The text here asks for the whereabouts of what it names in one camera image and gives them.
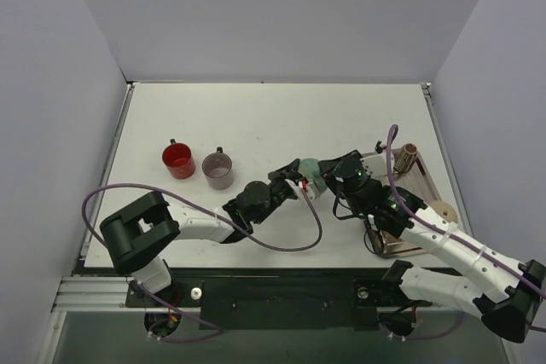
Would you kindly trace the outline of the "lilac mug black handle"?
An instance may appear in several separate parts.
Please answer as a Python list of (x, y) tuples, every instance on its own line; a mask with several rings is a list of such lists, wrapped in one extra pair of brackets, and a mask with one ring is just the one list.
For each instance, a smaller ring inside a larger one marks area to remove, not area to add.
[(222, 147), (217, 147), (214, 153), (203, 159), (201, 169), (208, 185), (214, 190), (225, 190), (234, 182), (233, 161)]

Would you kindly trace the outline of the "red mug black handle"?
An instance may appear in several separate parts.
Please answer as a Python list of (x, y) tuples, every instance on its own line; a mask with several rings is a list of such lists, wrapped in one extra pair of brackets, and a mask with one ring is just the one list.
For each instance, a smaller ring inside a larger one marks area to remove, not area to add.
[(175, 139), (170, 140), (161, 158), (166, 169), (175, 179), (188, 179), (195, 173), (195, 162), (191, 148)]

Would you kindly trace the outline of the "teal green mug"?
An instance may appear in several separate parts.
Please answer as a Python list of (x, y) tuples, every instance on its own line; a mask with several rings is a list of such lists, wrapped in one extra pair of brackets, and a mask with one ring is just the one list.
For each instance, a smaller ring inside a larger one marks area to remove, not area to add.
[(298, 173), (308, 182), (320, 181), (322, 179), (317, 159), (305, 158), (300, 160)]

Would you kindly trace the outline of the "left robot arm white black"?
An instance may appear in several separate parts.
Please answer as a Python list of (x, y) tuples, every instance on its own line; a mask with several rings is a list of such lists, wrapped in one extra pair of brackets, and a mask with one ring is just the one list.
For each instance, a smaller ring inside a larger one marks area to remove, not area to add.
[(100, 224), (114, 270), (144, 285), (145, 295), (154, 304), (167, 305), (176, 293), (167, 263), (160, 257), (168, 245), (175, 240), (232, 244), (249, 238), (253, 226), (285, 201), (302, 199), (309, 182), (298, 159), (272, 171), (268, 178), (268, 183), (248, 183), (221, 211), (185, 205), (174, 210), (162, 192), (144, 194)]

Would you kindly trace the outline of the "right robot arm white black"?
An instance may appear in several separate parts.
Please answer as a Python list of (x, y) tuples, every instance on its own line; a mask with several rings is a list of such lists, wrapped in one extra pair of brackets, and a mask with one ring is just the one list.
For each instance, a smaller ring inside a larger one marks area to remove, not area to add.
[(494, 334), (522, 343), (545, 297), (545, 267), (505, 257), (465, 234), (423, 199), (378, 180), (358, 151), (321, 160), (319, 172), (337, 199), (356, 217), (380, 231), (420, 247), (455, 270), (441, 274), (404, 260), (395, 261), (381, 280), (390, 303), (436, 303), (480, 318)]

